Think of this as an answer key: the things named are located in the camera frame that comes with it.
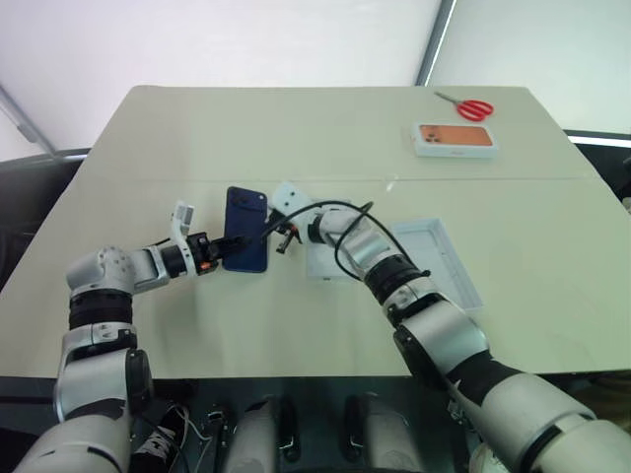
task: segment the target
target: red scissors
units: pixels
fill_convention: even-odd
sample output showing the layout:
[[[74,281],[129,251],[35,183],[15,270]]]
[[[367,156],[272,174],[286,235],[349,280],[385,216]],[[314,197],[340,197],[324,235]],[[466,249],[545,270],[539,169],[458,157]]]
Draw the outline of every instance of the red scissors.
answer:
[[[441,99],[455,103],[457,112],[470,121],[482,121],[494,110],[493,105],[486,101],[459,101],[440,92],[435,92],[434,94]]]

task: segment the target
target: white wall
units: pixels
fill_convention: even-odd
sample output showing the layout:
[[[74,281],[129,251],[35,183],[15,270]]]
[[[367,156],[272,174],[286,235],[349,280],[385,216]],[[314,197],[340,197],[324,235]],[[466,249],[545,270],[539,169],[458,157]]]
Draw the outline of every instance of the white wall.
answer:
[[[412,84],[438,5],[0,0],[0,83],[53,146],[89,147],[138,84]]]
[[[7,115],[0,111],[0,161],[41,154],[41,148],[29,143]]]
[[[631,0],[457,0],[430,85],[527,86],[561,127],[631,132]]]

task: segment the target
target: white tray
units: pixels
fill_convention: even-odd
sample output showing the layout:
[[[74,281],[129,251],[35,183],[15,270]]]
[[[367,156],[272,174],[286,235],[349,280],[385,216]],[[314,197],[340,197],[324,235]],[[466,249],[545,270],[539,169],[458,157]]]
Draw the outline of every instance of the white tray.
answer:
[[[464,310],[471,311],[482,307],[482,299],[457,257],[440,219],[395,224],[390,230],[408,252],[414,264],[421,270],[429,269],[432,272],[431,278],[439,291]],[[330,247],[309,242],[306,244],[307,275],[310,278],[350,281],[335,264],[333,250]],[[340,260],[349,267],[342,254]]]

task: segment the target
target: blue smartphone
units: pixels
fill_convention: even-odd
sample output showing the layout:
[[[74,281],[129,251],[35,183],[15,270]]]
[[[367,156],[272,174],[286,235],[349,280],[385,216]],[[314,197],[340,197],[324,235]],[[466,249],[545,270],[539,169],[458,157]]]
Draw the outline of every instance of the blue smartphone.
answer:
[[[267,197],[262,192],[228,187],[226,194],[226,237],[247,237],[249,242],[242,251],[223,259],[229,271],[262,273],[267,269],[267,238],[260,236],[267,219]]]

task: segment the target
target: white table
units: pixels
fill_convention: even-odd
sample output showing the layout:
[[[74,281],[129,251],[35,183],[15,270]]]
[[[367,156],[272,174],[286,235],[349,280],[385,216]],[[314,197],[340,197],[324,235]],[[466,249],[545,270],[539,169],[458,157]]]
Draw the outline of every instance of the white table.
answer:
[[[72,260],[161,239],[178,198],[196,206],[194,231],[219,237],[229,185],[269,195],[283,179],[374,200],[387,224],[440,217],[505,363],[631,368],[627,214],[527,90],[449,92],[495,104],[496,160],[414,155],[410,123],[461,121],[429,89],[133,89],[0,295],[0,374],[56,374]],[[154,377],[407,373],[368,290],[309,280],[305,263],[292,244],[264,274],[219,269],[137,296]]]

